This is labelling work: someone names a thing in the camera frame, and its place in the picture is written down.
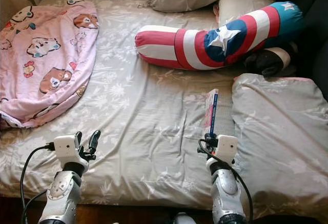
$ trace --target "pink blanket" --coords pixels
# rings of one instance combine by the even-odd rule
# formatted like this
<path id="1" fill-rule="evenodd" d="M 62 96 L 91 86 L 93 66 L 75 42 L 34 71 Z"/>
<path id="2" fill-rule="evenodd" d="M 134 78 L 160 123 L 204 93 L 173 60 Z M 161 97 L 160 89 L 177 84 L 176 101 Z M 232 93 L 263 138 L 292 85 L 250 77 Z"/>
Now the pink blanket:
<path id="1" fill-rule="evenodd" d="M 1 31 L 0 129 L 31 128 L 61 115 L 82 96 L 98 34 L 91 2 L 29 6 Z"/>

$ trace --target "mattress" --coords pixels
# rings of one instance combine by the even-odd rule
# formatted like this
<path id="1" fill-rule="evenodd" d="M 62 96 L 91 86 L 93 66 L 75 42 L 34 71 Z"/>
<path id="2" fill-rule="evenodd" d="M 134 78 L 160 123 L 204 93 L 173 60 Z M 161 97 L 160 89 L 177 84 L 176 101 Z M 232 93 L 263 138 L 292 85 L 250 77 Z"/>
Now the mattress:
<path id="1" fill-rule="evenodd" d="M 36 147 L 59 135 L 82 131 L 87 146 L 101 130 L 97 159 L 83 175 L 82 203 L 157 205 L 210 209 L 211 177 L 206 156 L 197 153 L 206 93 L 218 88 L 215 132 L 234 135 L 233 77 L 242 66 L 195 72 L 149 65 L 136 53 L 134 37 L 144 25 L 215 29 L 211 10 L 160 13 L 141 1 L 92 0 L 99 20 L 96 61 L 81 99 L 55 120 L 34 129 L 11 129 L 0 143 L 0 192 L 19 196 L 25 160 Z M 62 6 L 66 0 L 43 0 Z M 39 151 L 25 176 L 26 196 L 52 182 L 60 163 Z"/>

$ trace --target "floor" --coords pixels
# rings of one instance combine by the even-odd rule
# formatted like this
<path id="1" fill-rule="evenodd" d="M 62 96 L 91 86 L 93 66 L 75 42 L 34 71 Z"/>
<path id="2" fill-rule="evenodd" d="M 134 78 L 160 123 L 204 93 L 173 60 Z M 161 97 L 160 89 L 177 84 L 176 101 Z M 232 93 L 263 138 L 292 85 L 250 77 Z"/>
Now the floor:
<path id="1" fill-rule="evenodd" d="M 29 208 L 29 224 L 39 220 L 44 202 L 34 202 Z M 0 197 L 0 223 L 19 224 L 22 205 L 18 198 Z M 177 212 L 187 212 L 197 224 L 213 224 L 211 211 L 176 209 L 165 207 L 121 207 L 83 205 L 77 209 L 77 224 L 171 224 Z M 320 224 L 310 218 L 269 216 L 254 221 L 254 224 Z"/>

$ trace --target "star pillow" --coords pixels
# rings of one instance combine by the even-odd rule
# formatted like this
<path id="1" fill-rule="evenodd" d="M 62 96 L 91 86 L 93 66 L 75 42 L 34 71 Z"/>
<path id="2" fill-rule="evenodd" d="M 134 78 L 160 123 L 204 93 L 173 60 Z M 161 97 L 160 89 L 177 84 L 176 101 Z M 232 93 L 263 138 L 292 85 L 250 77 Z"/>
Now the star pillow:
<path id="1" fill-rule="evenodd" d="M 148 25 L 135 37 L 147 62 L 169 68 L 211 70 L 240 60 L 247 52 L 292 41 L 303 16 L 291 2 L 276 2 L 216 30 L 187 30 Z"/>

